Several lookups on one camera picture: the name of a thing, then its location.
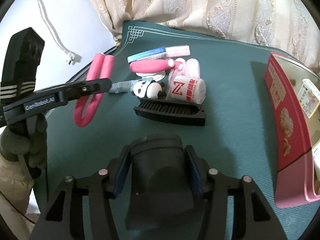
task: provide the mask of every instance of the pink u-shaped object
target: pink u-shaped object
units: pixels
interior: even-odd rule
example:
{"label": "pink u-shaped object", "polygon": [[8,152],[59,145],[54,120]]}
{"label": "pink u-shaped object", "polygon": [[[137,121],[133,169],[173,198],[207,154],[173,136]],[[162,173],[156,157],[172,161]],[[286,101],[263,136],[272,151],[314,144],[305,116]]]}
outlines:
{"label": "pink u-shaped object", "polygon": [[[110,78],[114,57],[111,55],[104,55],[97,53],[94,55],[93,61],[88,71],[87,80],[93,80],[98,77]],[[103,93],[93,95],[85,114],[83,115],[84,107],[89,99],[89,96],[81,97],[77,100],[75,110],[73,112],[73,119],[79,127],[87,126],[93,119],[100,101],[103,97]]]}

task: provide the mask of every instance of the lace curtain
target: lace curtain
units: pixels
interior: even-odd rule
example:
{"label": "lace curtain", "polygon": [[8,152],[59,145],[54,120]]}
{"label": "lace curtain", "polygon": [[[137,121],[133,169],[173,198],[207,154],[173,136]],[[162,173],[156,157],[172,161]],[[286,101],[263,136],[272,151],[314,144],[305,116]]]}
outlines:
{"label": "lace curtain", "polygon": [[90,0],[121,38],[124,20],[144,20],[282,49],[320,72],[320,31],[301,0]]}

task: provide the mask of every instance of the panda head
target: panda head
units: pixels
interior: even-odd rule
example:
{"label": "panda head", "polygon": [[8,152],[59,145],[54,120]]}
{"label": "panda head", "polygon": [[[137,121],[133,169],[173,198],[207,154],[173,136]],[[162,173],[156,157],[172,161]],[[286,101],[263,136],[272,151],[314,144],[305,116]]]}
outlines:
{"label": "panda head", "polygon": [[133,93],[138,98],[144,98],[150,83],[151,83],[150,81],[139,80],[133,87]]}

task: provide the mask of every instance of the person's hand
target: person's hand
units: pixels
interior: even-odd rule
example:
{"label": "person's hand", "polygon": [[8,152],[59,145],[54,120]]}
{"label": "person's hand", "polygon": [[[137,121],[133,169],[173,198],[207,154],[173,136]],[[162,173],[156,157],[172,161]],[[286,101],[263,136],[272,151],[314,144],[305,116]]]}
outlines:
{"label": "person's hand", "polygon": [[17,155],[30,152],[29,165],[31,168],[45,169],[47,166],[47,121],[43,114],[38,114],[35,133],[30,137],[16,134],[14,131],[23,130],[23,123],[8,125],[0,135],[0,153],[11,162],[18,161]]}

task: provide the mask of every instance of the panda figurine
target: panda figurine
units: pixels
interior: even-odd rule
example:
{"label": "panda figurine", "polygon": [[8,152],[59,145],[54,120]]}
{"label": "panda figurine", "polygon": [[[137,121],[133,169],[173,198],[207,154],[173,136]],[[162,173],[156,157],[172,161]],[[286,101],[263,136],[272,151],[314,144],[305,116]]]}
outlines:
{"label": "panda figurine", "polygon": [[164,83],[158,83],[154,80],[152,81],[143,81],[139,80],[133,87],[133,95],[136,95],[138,98],[152,98],[157,99],[160,97],[165,97],[166,93],[162,91]]}

